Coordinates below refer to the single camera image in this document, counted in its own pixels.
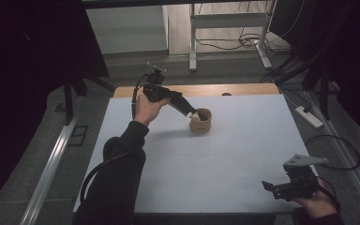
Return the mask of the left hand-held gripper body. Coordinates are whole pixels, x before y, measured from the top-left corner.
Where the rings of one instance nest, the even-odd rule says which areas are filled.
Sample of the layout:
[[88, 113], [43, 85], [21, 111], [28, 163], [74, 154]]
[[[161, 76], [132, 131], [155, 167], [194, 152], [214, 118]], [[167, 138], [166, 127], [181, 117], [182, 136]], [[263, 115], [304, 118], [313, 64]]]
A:
[[170, 96], [170, 90], [162, 87], [161, 84], [165, 80], [165, 69], [160, 68], [150, 62], [146, 63], [147, 66], [154, 71], [146, 76], [146, 84], [144, 84], [142, 92], [147, 96], [151, 102], [158, 102]]

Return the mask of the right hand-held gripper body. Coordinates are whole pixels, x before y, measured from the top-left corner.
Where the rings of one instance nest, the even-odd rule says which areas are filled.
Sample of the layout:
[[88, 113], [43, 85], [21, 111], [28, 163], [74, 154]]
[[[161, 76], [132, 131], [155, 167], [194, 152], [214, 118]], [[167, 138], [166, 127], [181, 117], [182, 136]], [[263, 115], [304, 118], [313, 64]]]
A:
[[283, 164], [285, 173], [290, 178], [287, 184], [272, 185], [271, 192], [274, 198], [283, 199], [287, 202], [295, 198], [311, 198], [318, 189], [318, 178], [312, 165], [326, 164], [325, 157], [310, 157], [295, 154]]

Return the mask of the black kitchen knife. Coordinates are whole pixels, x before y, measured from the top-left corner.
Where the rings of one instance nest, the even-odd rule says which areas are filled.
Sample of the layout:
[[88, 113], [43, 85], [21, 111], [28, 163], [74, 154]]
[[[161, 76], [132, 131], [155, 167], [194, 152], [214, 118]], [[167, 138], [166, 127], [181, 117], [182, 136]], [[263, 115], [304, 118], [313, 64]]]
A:
[[199, 117], [201, 118], [202, 121], [207, 121], [208, 118], [200, 111], [196, 110], [195, 108], [193, 108], [191, 106], [191, 104], [183, 97], [182, 103], [179, 105], [172, 105], [170, 103], [170, 105], [172, 107], [174, 107], [177, 111], [179, 111], [181, 114], [183, 114], [184, 116], [191, 114], [198, 114]]

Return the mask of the wooden cup with bear figure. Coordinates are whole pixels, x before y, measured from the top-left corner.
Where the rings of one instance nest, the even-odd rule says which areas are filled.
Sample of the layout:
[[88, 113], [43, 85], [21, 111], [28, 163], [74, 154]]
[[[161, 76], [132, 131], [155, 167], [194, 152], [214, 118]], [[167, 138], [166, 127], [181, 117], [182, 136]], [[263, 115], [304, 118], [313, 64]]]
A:
[[207, 133], [211, 128], [212, 113], [205, 108], [198, 109], [190, 116], [189, 127], [194, 133]]

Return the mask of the person's left hand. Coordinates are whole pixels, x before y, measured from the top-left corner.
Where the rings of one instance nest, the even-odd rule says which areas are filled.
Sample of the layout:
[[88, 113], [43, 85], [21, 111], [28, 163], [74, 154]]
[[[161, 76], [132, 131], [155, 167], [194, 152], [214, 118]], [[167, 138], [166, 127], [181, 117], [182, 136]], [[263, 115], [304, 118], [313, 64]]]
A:
[[148, 127], [149, 124], [157, 118], [160, 109], [169, 102], [170, 99], [168, 97], [157, 102], [151, 102], [145, 94], [139, 95], [135, 104], [134, 121]]

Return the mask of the person's right hand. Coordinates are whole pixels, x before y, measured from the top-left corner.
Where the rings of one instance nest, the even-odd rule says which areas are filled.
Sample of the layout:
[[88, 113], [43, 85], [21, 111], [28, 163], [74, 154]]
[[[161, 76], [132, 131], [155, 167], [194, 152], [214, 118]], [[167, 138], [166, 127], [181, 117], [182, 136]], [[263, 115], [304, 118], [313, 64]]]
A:
[[331, 199], [317, 190], [309, 199], [295, 198], [294, 202], [302, 206], [310, 218], [317, 219], [334, 215], [338, 212]]

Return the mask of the white table mat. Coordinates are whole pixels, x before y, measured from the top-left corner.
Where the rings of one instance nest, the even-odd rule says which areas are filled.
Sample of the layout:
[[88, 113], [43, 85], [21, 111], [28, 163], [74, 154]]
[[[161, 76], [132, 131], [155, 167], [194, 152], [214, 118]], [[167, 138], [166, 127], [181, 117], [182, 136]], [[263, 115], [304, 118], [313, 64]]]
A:
[[307, 151], [282, 95], [191, 97], [213, 114], [211, 128], [161, 109], [145, 137], [139, 214], [259, 214], [291, 211], [263, 182], [288, 182], [286, 160]]

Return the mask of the white power strip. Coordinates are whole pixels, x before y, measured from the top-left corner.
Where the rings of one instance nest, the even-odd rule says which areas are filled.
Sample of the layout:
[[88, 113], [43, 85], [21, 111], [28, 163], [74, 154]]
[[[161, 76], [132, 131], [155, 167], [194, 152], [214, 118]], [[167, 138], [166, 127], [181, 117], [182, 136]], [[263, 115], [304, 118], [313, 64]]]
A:
[[311, 126], [314, 128], [320, 128], [323, 126], [323, 122], [320, 121], [315, 115], [313, 115], [311, 112], [303, 112], [305, 107], [299, 106], [295, 109], [295, 111], [303, 118], [305, 119]]

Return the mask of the black stand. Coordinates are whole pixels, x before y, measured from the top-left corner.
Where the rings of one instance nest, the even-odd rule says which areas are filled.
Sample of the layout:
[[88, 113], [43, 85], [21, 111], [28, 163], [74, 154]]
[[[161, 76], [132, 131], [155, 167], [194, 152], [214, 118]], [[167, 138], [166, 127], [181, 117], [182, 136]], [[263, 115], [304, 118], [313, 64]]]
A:
[[64, 76], [64, 93], [65, 93], [65, 106], [66, 106], [66, 123], [65, 125], [68, 126], [75, 117], [75, 112], [73, 108], [73, 97], [72, 91], [79, 97], [85, 97], [87, 94], [87, 87], [84, 82], [84, 79], [95, 83], [108, 91], [114, 92], [116, 87], [108, 82], [103, 81], [99, 77], [92, 76], [91, 74], [76, 71], [73, 73], [69, 73], [68, 75]]
[[328, 112], [328, 94], [329, 94], [329, 76], [326, 72], [326, 66], [322, 56], [313, 56], [302, 66], [287, 72], [283, 77], [274, 79], [274, 84], [279, 85], [285, 83], [295, 75], [307, 71], [307, 75], [302, 81], [302, 88], [305, 91], [312, 90], [317, 83], [320, 84], [319, 106], [322, 115], [326, 120], [330, 119]]

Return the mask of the black curtain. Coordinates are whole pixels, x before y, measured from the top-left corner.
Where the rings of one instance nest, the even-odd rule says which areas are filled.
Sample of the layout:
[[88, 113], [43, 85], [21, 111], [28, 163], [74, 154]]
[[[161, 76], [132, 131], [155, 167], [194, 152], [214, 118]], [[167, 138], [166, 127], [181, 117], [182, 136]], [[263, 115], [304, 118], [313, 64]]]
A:
[[108, 74], [83, 0], [0, 0], [0, 189], [52, 90]]
[[305, 61], [336, 33], [303, 86], [310, 89], [326, 75], [337, 83], [339, 103], [360, 126], [360, 0], [277, 0], [270, 31]]

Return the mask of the aluminium rail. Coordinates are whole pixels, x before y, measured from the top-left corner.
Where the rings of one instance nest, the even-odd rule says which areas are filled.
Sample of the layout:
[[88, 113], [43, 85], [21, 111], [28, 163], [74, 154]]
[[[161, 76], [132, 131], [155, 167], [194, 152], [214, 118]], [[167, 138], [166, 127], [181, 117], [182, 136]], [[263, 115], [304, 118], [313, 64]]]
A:
[[78, 121], [79, 115], [75, 113], [72, 118], [63, 126], [58, 139], [52, 149], [45, 168], [39, 177], [33, 195], [23, 213], [19, 225], [35, 225], [41, 207], [49, 192], [61, 158], [68, 145], [68, 140]]
[[[322, 121], [323, 130], [327, 135], [332, 135], [332, 144], [337, 152], [337, 155], [340, 161], [345, 165], [351, 167], [356, 160], [353, 159], [351, 155], [352, 148], [349, 144], [346, 144], [344, 141], [339, 139], [338, 131], [336, 130], [333, 123], [329, 120], [328, 116], [325, 116], [321, 110], [319, 105], [319, 100], [315, 97], [312, 91], [304, 91], [303, 92], [306, 99], [312, 105], [312, 111], [315, 115]], [[349, 171], [349, 175], [354, 183], [358, 193], [360, 194], [360, 168], [356, 168]]]

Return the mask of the black floor bracket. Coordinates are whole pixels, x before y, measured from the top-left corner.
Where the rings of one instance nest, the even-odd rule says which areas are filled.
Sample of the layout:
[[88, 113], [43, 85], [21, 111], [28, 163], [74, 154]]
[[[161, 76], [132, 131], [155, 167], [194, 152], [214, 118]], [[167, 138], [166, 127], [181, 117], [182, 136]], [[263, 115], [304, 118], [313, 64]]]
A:
[[68, 146], [83, 146], [87, 135], [88, 126], [75, 126], [68, 140]]

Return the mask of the white desk frame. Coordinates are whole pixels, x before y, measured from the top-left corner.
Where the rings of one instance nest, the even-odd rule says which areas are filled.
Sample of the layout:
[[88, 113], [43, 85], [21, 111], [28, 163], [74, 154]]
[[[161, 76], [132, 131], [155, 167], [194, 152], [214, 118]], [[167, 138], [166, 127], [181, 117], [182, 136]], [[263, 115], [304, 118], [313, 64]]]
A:
[[253, 44], [258, 52], [263, 67], [271, 69], [272, 64], [266, 55], [264, 41], [268, 28], [273, 16], [277, 0], [271, 0], [268, 9], [265, 12], [246, 12], [234, 14], [203, 14], [195, 13], [195, 5], [189, 5], [190, 18], [190, 51], [189, 51], [189, 70], [197, 70], [197, 52], [196, 52], [196, 31], [198, 29], [214, 29], [214, 28], [234, 28], [234, 27], [261, 27], [262, 31], [258, 40], [254, 40]]

